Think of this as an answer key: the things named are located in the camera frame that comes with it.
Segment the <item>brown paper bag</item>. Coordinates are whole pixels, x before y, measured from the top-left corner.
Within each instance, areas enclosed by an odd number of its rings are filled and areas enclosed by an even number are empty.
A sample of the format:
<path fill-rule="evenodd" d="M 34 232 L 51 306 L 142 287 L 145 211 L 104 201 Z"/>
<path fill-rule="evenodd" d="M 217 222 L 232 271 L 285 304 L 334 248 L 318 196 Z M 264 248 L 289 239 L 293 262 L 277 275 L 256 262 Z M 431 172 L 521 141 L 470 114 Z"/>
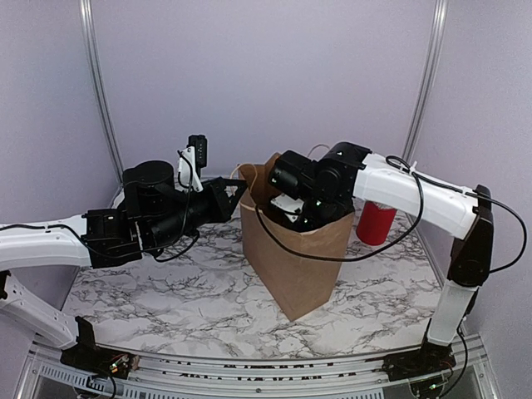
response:
<path fill-rule="evenodd" d="M 248 184 L 239 202 L 244 256 L 284 315 L 295 321 L 331 297 L 346 255 L 355 213 L 319 229 L 297 232 L 268 205 L 280 192 L 268 182 L 273 154 L 264 164 L 240 163 L 235 168 Z"/>

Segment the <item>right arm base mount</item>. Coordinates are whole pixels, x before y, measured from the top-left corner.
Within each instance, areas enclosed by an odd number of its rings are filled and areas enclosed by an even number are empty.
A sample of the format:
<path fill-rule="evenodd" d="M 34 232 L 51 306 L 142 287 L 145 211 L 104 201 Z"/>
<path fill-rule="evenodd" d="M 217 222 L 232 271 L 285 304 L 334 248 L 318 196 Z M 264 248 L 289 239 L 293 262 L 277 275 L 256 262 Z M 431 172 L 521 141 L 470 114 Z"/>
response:
<path fill-rule="evenodd" d="M 451 344 L 446 346 L 428 342 L 427 333 L 417 349 L 386 355 L 382 370 L 390 382 L 421 377 L 426 374 L 451 370 L 456 360 L 451 354 Z"/>

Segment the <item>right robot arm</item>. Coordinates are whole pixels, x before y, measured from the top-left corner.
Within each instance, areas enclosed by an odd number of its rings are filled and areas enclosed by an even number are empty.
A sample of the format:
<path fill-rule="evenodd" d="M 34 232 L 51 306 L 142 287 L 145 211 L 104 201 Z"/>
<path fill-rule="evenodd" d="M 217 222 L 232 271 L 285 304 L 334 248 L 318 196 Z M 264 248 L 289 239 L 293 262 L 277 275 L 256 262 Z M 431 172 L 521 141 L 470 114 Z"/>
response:
<path fill-rule="evenodd" d="M 400 210 L 433 224 L 454 241 L 451 263 L 423 345 L 411 364 L 429 372 L 444 358 L 462 318 L 490 274 L 494 225 L 490 191 L 430 180 L 390 156 L 340 142 L 320 160 L 287 150 L 273 163 L 268 183 L 280 194 L 272 206 L 286 214 L 295 229 L 317 229 L 352 211 L 357 198 Z"/>

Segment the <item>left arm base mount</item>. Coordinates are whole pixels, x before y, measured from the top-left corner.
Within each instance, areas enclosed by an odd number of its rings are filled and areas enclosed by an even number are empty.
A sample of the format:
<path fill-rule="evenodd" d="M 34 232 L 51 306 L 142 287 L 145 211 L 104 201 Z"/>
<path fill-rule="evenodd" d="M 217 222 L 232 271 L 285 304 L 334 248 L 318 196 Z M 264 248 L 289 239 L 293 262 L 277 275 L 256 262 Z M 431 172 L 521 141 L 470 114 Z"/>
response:
<path fill-rule="evenodd" d="M 62 350 L 60 362 L 86 372 L 126 379 L 139 358 L 129 352 L 98 346 L 91 323 L 80 316 L 76 316 L 75 321 L 78 327 L 76 344 Z"/>

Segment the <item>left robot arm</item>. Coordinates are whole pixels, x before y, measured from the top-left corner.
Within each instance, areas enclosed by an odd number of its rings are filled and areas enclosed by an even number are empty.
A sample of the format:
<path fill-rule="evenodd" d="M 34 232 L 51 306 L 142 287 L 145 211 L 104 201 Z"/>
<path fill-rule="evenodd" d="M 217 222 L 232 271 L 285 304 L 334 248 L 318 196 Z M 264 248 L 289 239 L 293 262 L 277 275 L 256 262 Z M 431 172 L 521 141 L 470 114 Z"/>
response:
<path fill-rule="evenodd" d="M 1 310 L 53 347 L 71 350 L 88 370 L 105 362 L 92 325 L 69 316 L 28 291 L 13 275 L 16 268 L 54 265 L 113 268 L 142 259 L 161 260 L 165 249 L 181 238 L 198 238 L 204 224 L 230 221 L 247 189 L 244 180 L 196 179 L 187 160 L 175 172 L 162 160 L 150 160 L 123 174 L 124 198 L 112 209 L 40 224 L 1 228 Z"/>

